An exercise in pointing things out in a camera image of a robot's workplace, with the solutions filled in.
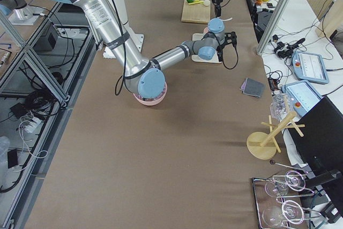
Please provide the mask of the yellow plastic knife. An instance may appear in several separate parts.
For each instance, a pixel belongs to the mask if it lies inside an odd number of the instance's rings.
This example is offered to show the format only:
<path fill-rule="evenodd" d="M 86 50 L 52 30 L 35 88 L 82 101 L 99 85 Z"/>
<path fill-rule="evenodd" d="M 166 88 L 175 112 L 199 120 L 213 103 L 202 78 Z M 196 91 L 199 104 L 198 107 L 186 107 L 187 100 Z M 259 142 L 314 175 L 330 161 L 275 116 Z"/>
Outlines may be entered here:
<path fill-rule="evenodd" d="M 197 5 L 197 4 L 202 4 L 202 5 L 204 5 L 204 1 L 197 1 L 197 2 L 188 3 L 188 5 Z"/>

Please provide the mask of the wine glass lower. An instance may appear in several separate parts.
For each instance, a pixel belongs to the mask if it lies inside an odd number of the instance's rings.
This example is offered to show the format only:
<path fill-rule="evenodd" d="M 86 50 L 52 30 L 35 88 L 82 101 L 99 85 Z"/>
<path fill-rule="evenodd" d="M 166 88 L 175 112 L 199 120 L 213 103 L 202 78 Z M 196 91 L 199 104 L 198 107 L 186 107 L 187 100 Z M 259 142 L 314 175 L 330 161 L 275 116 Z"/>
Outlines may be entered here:
<path fill-rule="evenodd" d="M 295 201 L 288 200 L 281 206 L 271 206 L 262 213 L 263 222 L 270 228 L 292 228 L 305 219 L 304 211 Z"/>

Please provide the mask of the black monitor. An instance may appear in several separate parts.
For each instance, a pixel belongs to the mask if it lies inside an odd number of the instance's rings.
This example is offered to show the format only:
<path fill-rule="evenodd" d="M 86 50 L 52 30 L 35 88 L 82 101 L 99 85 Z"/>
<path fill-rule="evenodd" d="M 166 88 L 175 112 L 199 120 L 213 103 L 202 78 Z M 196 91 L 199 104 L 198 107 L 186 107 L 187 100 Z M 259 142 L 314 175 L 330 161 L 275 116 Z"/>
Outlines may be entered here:
<path fill-rule="evenodd" d="M 342 188 L 342 113 L 323 97 L 297 124 L 305 125 L 303 136 L 295 129 L 289 133 L 301 159 L 314 173 L 310 185 Z"/>

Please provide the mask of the wooden cup tree stand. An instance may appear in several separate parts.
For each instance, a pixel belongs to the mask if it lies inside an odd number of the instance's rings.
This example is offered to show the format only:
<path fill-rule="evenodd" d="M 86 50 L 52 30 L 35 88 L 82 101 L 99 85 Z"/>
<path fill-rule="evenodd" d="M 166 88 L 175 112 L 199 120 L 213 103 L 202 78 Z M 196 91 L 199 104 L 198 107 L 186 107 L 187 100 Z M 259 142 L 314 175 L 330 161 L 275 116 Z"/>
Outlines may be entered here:
<path fill-rule="evenodd" d="M 247 138 L 247 148 L 249 152 L 256 158 L 261 160 L 268 160 L 274 157 L 281 149 L 275 139 L 276 135 L 284 129 L 295 129 L 299 136 L 304 134 L 301 128 L 304 124 L 297 125 L 294 118 L 297 116 L 296 111 L 293 110 L 291 98 L 287 94 L 275 95 L 270 105 L 271 114 L 268 122 L 261 124 L 269 127 L 270 132 L 253 132 Z"/>

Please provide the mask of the large pink ribbed bowl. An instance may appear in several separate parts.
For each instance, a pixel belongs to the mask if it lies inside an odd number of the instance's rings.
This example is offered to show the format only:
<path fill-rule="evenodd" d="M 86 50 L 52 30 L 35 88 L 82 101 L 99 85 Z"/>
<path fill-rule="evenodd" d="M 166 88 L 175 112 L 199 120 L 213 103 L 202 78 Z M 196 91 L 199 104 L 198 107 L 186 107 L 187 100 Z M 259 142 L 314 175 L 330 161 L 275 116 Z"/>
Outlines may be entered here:
<path fill-rule="evenodd" d="M 162 92 L 155 98 L 143 98 L 142 96 L 137 95 L 137 94 L 133 94 L 133 96 L 136 98 L 138 102 L 140 102 L 141 104 L 145 106 L 155 106 L 159 104 L 165 98 L 166 93 L 167 93 L 167 88 L 168 88 L 167 83 L 165 83 Z"/>

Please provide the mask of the aluminium frame post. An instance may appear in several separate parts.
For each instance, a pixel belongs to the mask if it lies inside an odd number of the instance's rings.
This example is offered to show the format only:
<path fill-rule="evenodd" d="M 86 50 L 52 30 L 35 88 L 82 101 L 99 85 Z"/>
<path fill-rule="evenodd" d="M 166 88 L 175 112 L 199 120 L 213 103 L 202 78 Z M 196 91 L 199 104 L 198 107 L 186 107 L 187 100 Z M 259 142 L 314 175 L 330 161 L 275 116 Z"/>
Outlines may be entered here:
<path fill-rule="evenodd" d="M 285 8 L 288 5 L 289 0 L 278 0 L 277 7 L 274 10 L 270 21 L 266 27 L 266 30 L 264 31 L 264 34 L 257 46 L 256 53 L 257 55 L 261 56 L 270 40 L 270 38 L 273 35 L 274 30 L 276 29 L 278 22 L 285 10 Z"/>

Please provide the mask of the bamboo cutting board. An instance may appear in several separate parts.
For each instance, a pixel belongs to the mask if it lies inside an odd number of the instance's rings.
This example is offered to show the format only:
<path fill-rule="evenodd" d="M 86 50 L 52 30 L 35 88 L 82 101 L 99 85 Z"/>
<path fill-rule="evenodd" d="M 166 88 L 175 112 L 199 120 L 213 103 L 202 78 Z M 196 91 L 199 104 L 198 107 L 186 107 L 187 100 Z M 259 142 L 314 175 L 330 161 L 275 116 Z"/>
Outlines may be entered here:
<path fill-rule="evenodd" d="M 181 22 L 207 24 L 210 21 L 210 16 L 211 5 L 188 5 L 187 0 L 184 0 Z"/>

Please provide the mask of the white onion piece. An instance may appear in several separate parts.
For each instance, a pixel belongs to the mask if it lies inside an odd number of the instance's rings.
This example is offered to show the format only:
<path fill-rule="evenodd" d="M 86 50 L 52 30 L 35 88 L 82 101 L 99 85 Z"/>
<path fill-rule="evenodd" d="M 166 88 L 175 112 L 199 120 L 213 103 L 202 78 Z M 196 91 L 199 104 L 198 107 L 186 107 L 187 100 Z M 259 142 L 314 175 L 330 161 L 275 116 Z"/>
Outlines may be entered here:
<path fill-rule="evenodd" d="M 204 0 L 203 4 L 205 6 L 210 6 L 211 2 L 209 0 Z"/>

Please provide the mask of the blue teach pendant near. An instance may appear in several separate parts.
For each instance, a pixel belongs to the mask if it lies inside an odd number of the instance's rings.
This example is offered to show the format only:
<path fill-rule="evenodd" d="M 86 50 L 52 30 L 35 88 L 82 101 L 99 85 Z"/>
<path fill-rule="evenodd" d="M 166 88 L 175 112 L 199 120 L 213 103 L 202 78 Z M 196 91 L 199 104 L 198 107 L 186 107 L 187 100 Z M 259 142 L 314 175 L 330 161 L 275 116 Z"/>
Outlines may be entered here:
<path fill-rule="evenodd" d="M 283 85 L 281 90 L 290 96 L 292 106 L 299 117 L 303 117 L 323 98 L 307 80 Z"/>

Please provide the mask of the blue teach pendant far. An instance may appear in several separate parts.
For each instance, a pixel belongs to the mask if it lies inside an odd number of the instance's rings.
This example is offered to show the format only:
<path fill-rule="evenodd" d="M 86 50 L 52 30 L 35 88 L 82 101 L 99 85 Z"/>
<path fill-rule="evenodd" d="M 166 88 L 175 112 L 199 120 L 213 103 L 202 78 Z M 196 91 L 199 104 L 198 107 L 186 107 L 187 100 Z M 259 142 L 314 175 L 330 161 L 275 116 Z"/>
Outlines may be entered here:
<path fill-rule="evenodd" d="M 320 54 L 295 51 L 292 56 L 295 76 L 317 84 L 328 84 L 329 77 Z"/>

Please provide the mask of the blue teach pendant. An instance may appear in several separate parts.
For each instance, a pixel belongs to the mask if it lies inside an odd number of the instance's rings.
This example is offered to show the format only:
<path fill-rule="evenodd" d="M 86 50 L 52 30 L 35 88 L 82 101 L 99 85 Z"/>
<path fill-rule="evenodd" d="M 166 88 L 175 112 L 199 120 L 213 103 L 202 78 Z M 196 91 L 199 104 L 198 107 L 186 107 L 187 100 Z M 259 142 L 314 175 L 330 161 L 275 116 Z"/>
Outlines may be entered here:
<path fill-rule="evenodd" d="M 292 106 L 299 117 L 303 117 L 323 98 L 307 80 L 283 85 L 281 90 L 290 96 Z"/>
<path fill-rule="evenodd" d="M 328 84 L 329 77 L 320 54 L 295 51 L 292 56 L 295 76 L 317 84 Z"/>

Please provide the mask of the wine glass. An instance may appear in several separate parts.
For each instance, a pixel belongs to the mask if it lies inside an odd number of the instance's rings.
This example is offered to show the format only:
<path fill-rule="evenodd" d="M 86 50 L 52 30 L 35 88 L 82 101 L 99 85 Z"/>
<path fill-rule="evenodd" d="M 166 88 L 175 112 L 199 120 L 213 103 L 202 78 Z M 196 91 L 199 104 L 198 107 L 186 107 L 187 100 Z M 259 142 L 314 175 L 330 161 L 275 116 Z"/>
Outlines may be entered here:
<path fill-rule="evenodd" d="M 292 228 L 305 219 L 304 211 L 295 201 L 288 200 L 281 206 L 271 206 L 262 213 L 263 222 L 270 228 Z"/>
<path fill-rule="evenodd" d="M 305 189 L 305 179 L 297 171 L 288 171 L 285 175 L 274 175 L 267 179 L 265 191 L 271 197 L 284 197 L 292 190 L 300 192 Z"/>

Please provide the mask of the grey folded cloth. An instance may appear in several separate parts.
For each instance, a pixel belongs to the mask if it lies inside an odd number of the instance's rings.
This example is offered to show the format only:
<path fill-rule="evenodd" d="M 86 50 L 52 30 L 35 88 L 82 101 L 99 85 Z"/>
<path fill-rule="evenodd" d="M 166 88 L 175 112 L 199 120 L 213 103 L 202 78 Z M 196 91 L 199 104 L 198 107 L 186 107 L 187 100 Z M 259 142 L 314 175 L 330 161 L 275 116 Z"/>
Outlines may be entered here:
<path fill-rule="evenodd" d="M 255 98 L 261 98 L 265 90 L 265 85 L 251 78 L 246 78 L 240 87 L 243 94 Z"/>

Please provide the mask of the wine glass upper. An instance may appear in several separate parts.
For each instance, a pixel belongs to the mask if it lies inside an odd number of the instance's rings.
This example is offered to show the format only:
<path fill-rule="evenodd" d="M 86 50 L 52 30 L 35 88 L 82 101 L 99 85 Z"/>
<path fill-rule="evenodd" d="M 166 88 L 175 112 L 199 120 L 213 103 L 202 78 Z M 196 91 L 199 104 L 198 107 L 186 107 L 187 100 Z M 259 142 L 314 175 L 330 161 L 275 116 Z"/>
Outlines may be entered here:
<path fill-rule="evenodd" d="M 305 179 L 297 171 L 288 171 L 285 175 L 274 175 L 267 179 L 265 191 L 271 197 L 284 197 L 292 190 L 300 192 L 305 189 Z"/>

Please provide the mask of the white rectangular tray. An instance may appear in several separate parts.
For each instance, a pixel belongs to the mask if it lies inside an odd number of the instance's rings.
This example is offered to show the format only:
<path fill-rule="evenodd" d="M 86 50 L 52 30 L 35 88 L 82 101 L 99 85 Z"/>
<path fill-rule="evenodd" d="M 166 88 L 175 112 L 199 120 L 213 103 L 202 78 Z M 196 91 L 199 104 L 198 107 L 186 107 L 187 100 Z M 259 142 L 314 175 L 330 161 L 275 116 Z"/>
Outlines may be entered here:
<path fill-rule="evenodd" d="M 192 40 L 193 41 L 201 40 L 203 38 L 203 36 L 204 36 L 204 33 L 194 33 L 192 35 Z M 200 63 L 214 63 L 214 64 L 222 63 L 221 61 L 219 61 L 217 53 L 215 53 L 214 56 L 210 60 L 204 60 L 204 59 L 200 58 L 198 55 L 192 55 L 191 59 L 194 62 L 200 62 Z"/>

